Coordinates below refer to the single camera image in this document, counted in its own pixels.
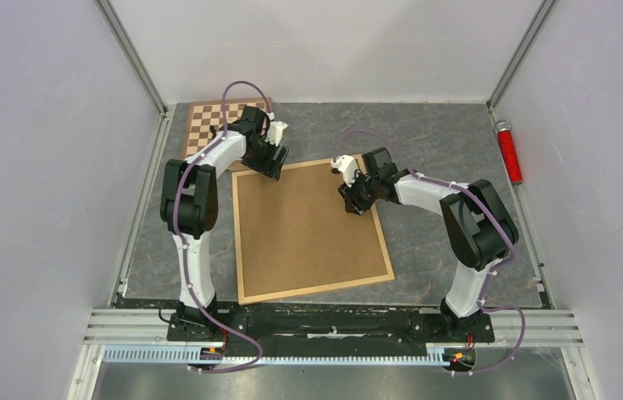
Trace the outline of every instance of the red cylinder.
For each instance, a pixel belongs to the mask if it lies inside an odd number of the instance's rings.
[[[517,152],[515,151],[515,144],[512,142],[510,130],[511,125],[507,121],[496,122],[498,145],[501,147],[508,178],[513,185],[519,185],[522,183],[522,172],[520,171],[520,164],[517,162]]]

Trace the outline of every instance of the gray marble surface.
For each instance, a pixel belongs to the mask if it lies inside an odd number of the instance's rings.
[[[518,223],[509,183],[502,167],[486,106],[423,103],[280,103],[277,119],[289,124],[283,142],[290,148],[287,163],[330,158],[341,132],[366,129],[390,138],[413,166],[434,178],[473,182],[484,178],[496,187]],[[162,164],[179,158],[186,130],[188,104],[178,104],[162,156]],[[373,137],[349,137],[341,153],[356,154],[380,147]],[[236,255],[233,242],[231,176],[218,181],[219,216],[212,231],[211,270],[219,300],[237,300]],[[162,168],[132,257],[127,298],[176,298],[179,269],[176,248],[159,218]],[[377,202],[396,279],[364,287],[285,301],[314,303],[385,303],[437,305],[451,287],[456,259],[441,217],[387,202]],[[524,241],[513,265],[493,279],[489,304],[541,305]]]

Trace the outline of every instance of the wooden board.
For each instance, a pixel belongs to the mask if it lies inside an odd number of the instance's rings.
[[[236,100],[226,100],[228,105],[228,123],[235,122],[242,114],[243,107],[254,106],[265,110],[265,100],[258,98],[239,98]],[[211,100],[209,102],[193,102],[189,105],[189,119],[187,132],[184,135],[182,146],[182,158],[193,156],[203,149],[212,139],[213,135],[209,131],[211,127],[218,130],[223,126],[223,116],[221,113],[221,100]],[[241,171],[247,167],[240,164],[240,161],[233,163],[229,171]]]
[[[330,161],[232,174],[240,304],[395,279],[375,206],[347,213]]]

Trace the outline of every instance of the black cable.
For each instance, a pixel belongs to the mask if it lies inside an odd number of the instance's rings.
[[[475,365],[470,365],[470,364],[466,364],[465,362],[463,362],[462,360],[460,360],[460,358],[456,359],[457,363],[460,363],[461,365],[463,365],[466,368],[472,369]]]
[[[267,112],[265,112],[265,133],[262,134],[262,138],[267,138],[267,131],[270,130],[270,125],[272,123],[272,121],[270,121],[270,116],[267,115]]]
[[[164,319],[164,317],[162,316],[162,309],[161,308],[157,310],[157,315],[159,316],[159,319],[162,320],[163,323],[165,323],[167,325],[172,323],[171,320],[168,321],[168,320]]]

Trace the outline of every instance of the metal corner post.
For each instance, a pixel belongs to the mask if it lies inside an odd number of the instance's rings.
[[[550,15],[556,1],[557,0],[542,0],[540,3],[540,6],[537,8],[537,12],[535,12],[535,16],[532,17],[530,25],[527,26],[520,43],[517,45],[515,52],[512,54],[511,60],[508,62],[505,71],[503,71],[501,78],[498,80],[496,88],[493,89],[493,93],[488,99],[487,105],[489,109],[494,108],[505,94],[508,85],[510,85],[517,69],[522,64],[522,60],[525,59],[527,51],[535,41],[537,33],[540,31],[545,20]]]
[[[147,69],[142,63],[140,56],[137,54],[135,46],[132,44],[130,37],[127,35],[125,27],[122,25],[120,18],[117,16],[117,12],[115,11],[112,3],[110,0],[94,0],[94,2],[96,3],[98,9],[101,10],[103,18],[106,20],[106,23],[115,37],[117,44],[122,49],[123,54],[125,54],[125,58],[127,58],[127,61],[130,63],[132,70],[135,72],[137,78],[140,80],[140,83],[142,83],[142,86],[145,88],[145,92],[150,98],[152,105],[155,107],[160,116],[164,117],[164,114],[167,112],[167,105],[159,95],[159,92],[157,91],[157,88],[155,87],[149,73],[147,73]]]
[[[142,225],[142,218],[145,215],[147,202],[154,188],[157,169],[160,161],[162,160],[164,145],[167,143],[167,135],[169,135],[169,128],[172,125],[172,118],[174,117],[176,109],[177,106],[171,107],[167,110],[164,117],[160,117],[157,134],[152,146],[152,152],[150,153],[150,157],[147,162],[145,178],[142,182],[142,187],[140,188],[140,194],[137,196],[137,206],[135,208],[135,213],[132,216],[130,231],[127,235],[125,247],[121,251],[120,258],[118,260],[119,273],[115,277],[115,282],[113,282],[112,285],[113,292],[111,296],[111,304],[114,304],[117,301],[118,295],[125,295],[127,288],[127,275],[130,271],[130,262],[132,260],[132,252],[135,249],[137,234],[140,232],[140,226]]]

